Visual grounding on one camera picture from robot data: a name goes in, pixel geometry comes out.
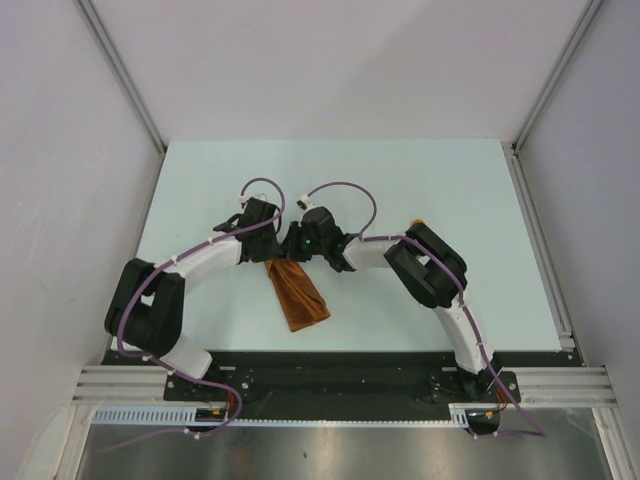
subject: white wall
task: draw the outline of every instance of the white wall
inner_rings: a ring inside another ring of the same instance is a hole
[[[640,3],[607,2],[523,151],[591,364],[640,450]]]
[[[513,140],[586,0],[95,0],[163,139]]]
[[[159,158],[73,2],[5,2],[0,65],[0,477],[12,479],[100,354]]]

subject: black mounting plate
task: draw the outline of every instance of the black mounting plate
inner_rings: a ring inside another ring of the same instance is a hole
[[[367,366],[357,356],[345,354],[341,358],[342,362],[315,365],[304,359],[297,365],[281,362],[230,365],[222,361],[219,381],[242,395],[240,418],[252,420],[449,420],[449,403],[497,403],[495,387],[481,398],[467,395],[462,386],[463,376],[455,369],[443,371],[442,367],[406,361]],[[503,371],[501,378],[505,384],[515,386],[511,393],[519,399],[515,374]],[[168,376],[164,399],[225,402],[227,394]]]

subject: fabric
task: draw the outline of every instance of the fabric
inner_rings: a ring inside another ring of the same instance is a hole
[[[329,318],[324,298],[298,262],[277,259],[264,264],[292,332]]]

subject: metal floor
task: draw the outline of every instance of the metal floor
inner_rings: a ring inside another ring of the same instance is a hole
[[[591,410],[533,412],[549,438],[473,441],[460,429],[234,427],[96,450],[156,427],[94,425],[77,480],[610,479]],[[508,411],[503,427],[526,427]]]

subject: white table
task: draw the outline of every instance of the white table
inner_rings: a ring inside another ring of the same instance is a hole
[[[379,213],[370,234],[404,231],[424,219],[467,262],[468,298],[496,349],[560,349],[497,140],[173,142],[138,256],[163,260],[202,241],[239,211],[239,190],[255,176],[272,178],[287,195],[280,239],[299,219],[300,195],[333,180],[374,194]],[[278,198],[266,184],[249,193]],[[348,187],[322,191],[314,201],[349,232],[371,211],[369,200]],[[291,333],[264,266],[242,264],[187,296],[185,333],[217,350],[451,350],[436,316],[390,269],[339,274],[322,259],[304,268],[331,311],[324,322]]]

